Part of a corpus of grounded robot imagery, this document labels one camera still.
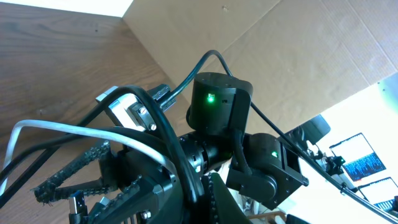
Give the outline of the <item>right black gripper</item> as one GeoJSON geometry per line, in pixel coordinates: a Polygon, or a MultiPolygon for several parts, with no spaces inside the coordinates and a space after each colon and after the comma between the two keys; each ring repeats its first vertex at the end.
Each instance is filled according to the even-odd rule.
{"type": "MultiPolygon", "coordinates": [[[[185,218],[184,192],[187,183],[187,162],[177,136],[159,105],[138,86],[121,86],[109,92],[100,102],[108,106],[126,93],[132,93],[152,116],[163,143],[147,136],[123,155],[121,174],[125,187],[104,208],[90,215],[88,223],[122,223],[136,217],[139,223],[182,223],[185,218]]],[[[67,199],[79,190],[84,196],[107,194],[112,182],[100,177],[69,187],[60,186],[89,163],[101,159],[111,150],[109,141],[101,141],[80,154],[69,164],[34,188],[39,203],[50,204],[67,199]]]]}

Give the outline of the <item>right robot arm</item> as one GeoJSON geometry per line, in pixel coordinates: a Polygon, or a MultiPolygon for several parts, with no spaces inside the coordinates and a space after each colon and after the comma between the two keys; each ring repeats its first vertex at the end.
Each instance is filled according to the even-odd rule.
{"type": "Polygon", "coordinates": [[[132,217],[139,223],[247,223],[231,190],[273,208],[308,185],[298,166],[302,146],[286,135],[245,133],[252,108],[250,83],[222,73],[200,73],[192,82],[187,122],[193,131],[177,142],[184,152],[182,163],[195,173],[197,198],[185,199],[171,171],[131,146],[106,165],[110,183],[64,187],[64,180],[110,152],[103,146],[40,184],[34,190],[36,199],[49,203],[74,198],[77,211],[71,223],[117,223],[132,217]]]}

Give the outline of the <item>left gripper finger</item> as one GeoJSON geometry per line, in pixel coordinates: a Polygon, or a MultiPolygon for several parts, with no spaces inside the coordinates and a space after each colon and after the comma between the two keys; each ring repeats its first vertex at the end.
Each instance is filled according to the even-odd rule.
{"type": "Polygon", "coordinates": [[[218,173],[208,176],[210,223],[251,224],[218,173]]]}

